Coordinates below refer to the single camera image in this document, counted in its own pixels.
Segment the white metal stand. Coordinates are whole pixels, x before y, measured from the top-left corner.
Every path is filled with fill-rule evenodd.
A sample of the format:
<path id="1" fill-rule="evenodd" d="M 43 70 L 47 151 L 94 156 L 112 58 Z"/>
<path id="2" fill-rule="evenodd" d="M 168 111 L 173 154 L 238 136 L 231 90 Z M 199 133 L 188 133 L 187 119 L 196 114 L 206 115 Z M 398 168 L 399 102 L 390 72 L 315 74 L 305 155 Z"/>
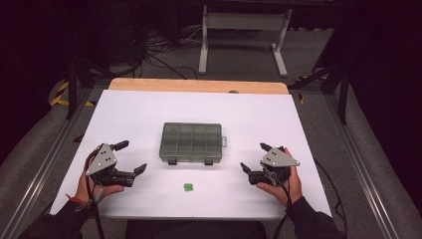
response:
<path id="1" fill-rule="evenodd" d="M 281 77 L 285 78 L 288 71 L 281 53 L 288 31 L 293 10 L 288 9 L 283 14 L 250 14 L 250 13 L 216 13 L 207 6 L 202 13 L 202 44 L 199 58 L 198 73 L 207 73 L 208 60 L 208 31 L 217 30 L 254 30 L 278 31 L 279 40 L 271 45 L 271 50 Z"/>

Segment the yellow black striped tape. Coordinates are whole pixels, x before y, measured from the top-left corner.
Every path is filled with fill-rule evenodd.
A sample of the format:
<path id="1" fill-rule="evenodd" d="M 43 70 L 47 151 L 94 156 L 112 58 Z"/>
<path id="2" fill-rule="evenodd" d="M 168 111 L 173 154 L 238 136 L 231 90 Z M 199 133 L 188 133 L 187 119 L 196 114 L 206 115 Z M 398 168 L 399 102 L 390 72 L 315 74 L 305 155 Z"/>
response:
<path id="1" fill-rule="evenodd" d="M 61 83 L 61 85 L 59 86 L 59 89 L 57 90 L 56 94 L 54 95 L 53 99 L 50 102 L 51 106 L 60 105 L 60 106 L 68 107 L 70 105 L 70 102 L 68 100 L 62 99 L 62 96 L 68 87 L 69 87 L 68 81 L 64 81 Z"/>

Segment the person's left hand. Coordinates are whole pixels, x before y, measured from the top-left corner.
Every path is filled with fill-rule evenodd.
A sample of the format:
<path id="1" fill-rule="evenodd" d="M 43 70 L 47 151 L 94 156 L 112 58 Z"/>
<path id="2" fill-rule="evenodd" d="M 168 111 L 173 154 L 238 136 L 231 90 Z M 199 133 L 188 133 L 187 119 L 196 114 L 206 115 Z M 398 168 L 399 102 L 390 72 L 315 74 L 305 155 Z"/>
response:
<path id="1" fill-rule="evenodd" d="M 83 169 L 80 176 L 75 198 L 78 202 L 88 203 L 91 196 L 97 201 L 102 201 L 104 198 L 121 193 L 124 191 L 124 187 L 121 185 L 111 186 L 95 186 L 94 182 L 86 176 L 86 170 Z"/>

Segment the white board sheet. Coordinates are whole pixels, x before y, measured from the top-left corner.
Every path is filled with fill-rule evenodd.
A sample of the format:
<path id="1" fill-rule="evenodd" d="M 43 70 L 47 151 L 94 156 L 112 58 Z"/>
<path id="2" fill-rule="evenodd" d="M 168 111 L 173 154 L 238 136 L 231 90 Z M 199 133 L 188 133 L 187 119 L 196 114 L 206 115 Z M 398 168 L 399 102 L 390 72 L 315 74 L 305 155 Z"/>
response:
<path id="1" fill-rule="evenodd" d="M 214 165 L 177 163 L 159 157 L 166 122 L 216 122 L 227 145 Z M 301 165 L 303 194 L 317 211 L 329 205 L 294 101 L 289 95 L 162 93 L 106 90 L 64 178 L 51 211 L 57 213 L 76 190 L 87 156 L 103 142 L 128 140 L 116 153 L 116 167 L 132 171 L 147 164 L 134 185 L 105 198 L 100 214 L 108 218 L 244 219 L 281 218 L 285 209 L 251 185 L 240 163 L 257 170 L 260 143 L 286 147 Z M 184 191 L 184 184 L 193 191 Z"/>

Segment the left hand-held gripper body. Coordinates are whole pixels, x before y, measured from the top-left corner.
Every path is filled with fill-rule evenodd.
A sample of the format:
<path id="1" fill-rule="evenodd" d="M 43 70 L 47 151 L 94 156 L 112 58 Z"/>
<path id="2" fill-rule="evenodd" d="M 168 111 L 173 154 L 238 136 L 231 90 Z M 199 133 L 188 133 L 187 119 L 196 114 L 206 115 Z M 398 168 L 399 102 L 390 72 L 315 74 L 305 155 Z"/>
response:
<path id="1" fill-rule="evenodd" d="M 115 168 L 117 164 L 114 150 L 110 149 L 110 144 L 103 143 L 94 151 L 93 161 L 86 169 L 86 176 L 93 182 L 103 186 L 121 185 L 123 187 L 132 187 L 135 179 L 133 172 L 119 171 Z"/>

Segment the person's right hand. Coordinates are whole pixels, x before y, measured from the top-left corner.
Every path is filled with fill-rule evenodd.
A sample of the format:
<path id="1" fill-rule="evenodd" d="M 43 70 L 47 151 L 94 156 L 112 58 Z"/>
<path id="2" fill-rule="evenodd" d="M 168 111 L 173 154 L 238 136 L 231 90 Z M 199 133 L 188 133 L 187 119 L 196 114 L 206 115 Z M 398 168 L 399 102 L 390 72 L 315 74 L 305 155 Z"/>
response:
<path id="1" fill-rule="evenodd" d="M 302 183 L 297 173 L 297 169 L 291 167 L 291 176 L 284 186 L 273 186 L 260 182 L 257 187 L 271 195 L 273 195 L 282 205 L 288 207 L 303 197 Z"/>

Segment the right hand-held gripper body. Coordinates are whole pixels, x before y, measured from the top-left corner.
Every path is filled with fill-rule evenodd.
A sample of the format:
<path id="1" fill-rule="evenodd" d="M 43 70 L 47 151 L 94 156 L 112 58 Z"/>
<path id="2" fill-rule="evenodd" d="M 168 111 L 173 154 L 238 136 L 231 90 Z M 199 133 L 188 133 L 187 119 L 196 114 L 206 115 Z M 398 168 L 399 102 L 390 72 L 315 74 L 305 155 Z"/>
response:
<path id="1" fill-rule="evenodd" d="M 266 148 L 266 154 L 260 161 L 261 171 L 248 169 L 248 180 L 252 185 L 265 182 L 271 185 L 282 185 L 291 176 L 291 167 L 300 166 L 301 163 L 287 155 L 282 149 Z"/>

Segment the aluminium rail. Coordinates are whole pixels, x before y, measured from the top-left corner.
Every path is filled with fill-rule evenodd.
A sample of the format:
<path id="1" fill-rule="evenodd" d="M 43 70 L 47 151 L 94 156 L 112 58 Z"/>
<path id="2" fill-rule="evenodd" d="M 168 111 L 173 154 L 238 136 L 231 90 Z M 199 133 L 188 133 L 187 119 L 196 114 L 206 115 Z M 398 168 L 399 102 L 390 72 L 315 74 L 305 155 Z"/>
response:
<path id="1" fill-rule="evenodd" d="M 384 239 L 399 239 L 397 231 L 388 215 L 380 194 L 364 164 L 362 155 L 357 148 L 354 138 L 352 137 L 348 126 L 344 124 L 338 116 L 335 97 L 332 95 L 324 95 L 323 97 L 331 115 L 334 118 L 339 133 L 344 140 L 352 167 Z"/>
<path id="2" fill-rule="evenodd" d="M 41 193 L 57 159 L 59 154 L 62 152 L 65 140 L 67 139 L 70 131 L 73 129 L 86 101 L 89 99 L 92 89 L 81 90 L 81 94 L 77 97 L 75 103 L 75 111 L 66 119 L 58 132 L 52 146 L 50 147 L 46 157 L 38 167 L 38 171 L 34 178 L 31 180 L 28 189 L 25 191 L 23 198 L 15 210 L 13 216 L 10 218 L 8 225 L 6 226 L 3 233 L 0 235 L 0 239 L 16 239 L 19 231 L 23 227 L 24 220 L 33 208 L 39 194 Z"/>

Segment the clear plastic organizer box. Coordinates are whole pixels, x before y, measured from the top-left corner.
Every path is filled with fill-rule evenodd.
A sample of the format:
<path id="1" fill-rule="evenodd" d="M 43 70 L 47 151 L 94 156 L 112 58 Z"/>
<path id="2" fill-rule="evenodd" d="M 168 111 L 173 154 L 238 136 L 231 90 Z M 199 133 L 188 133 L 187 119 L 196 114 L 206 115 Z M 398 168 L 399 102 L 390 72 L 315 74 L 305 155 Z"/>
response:
<path id="1" fill-rule="evenodd" d="M 159 157 L 169 165 L 179 162 L 213 165 L 222 159 L 223 141 L 219 123 L 166 122 Z"/>

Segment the black metal stand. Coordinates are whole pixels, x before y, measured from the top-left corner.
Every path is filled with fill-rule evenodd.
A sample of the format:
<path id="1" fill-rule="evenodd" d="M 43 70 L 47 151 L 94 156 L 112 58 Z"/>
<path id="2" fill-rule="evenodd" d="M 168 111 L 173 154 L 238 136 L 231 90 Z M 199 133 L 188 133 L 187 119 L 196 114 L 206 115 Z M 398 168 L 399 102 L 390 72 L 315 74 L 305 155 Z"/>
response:
<path id="1" fill-rule="evenodd" d="M 68 62 L 67 80 L 69 83 L 69 108 L 67 119 L 70 120 L 78 109 L 78 92 L 77 81 L 80 81 L 83 88 L 92 88 L 95 83 L 95 70 L 101 77 L 106 79 L 114 79 L 116 74 L 111 70 L 101 67 L 100 65 L 88 60 L 84 57 L 72 57 Z"/>
<path id="2" fill-rule="evenodd" d="M 346 124 L 345 112 L 348 94 L 349 76 L 345 64 L 333 65 L 321 70 L 317 70 L 307 77 L 300 77 L 292 85 L 288 85 L 289 90 L 299 90 L 302 87 L 326 77 L 324 83 L 320 86 L 323 94 L 332 95 L 336 88 L 339 88 L 339 97 L 337 104 L 337 114 L 342 124 Z"/>

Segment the wooden table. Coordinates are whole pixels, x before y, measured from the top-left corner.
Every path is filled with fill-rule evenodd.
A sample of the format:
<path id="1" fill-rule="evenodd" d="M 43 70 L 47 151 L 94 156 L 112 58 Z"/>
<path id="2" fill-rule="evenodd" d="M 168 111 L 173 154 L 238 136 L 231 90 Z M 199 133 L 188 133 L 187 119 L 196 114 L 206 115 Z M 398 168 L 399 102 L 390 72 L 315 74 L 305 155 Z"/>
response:
<path id="1" fill-rule="evenodd" d="M 120 91 L 147 92 L 195 92 L 231 94 L 287 95 L 288 87 L 283 83 L 172 80 L 172 79 L 130 79 L 115 78 L 108 88 Z"/>

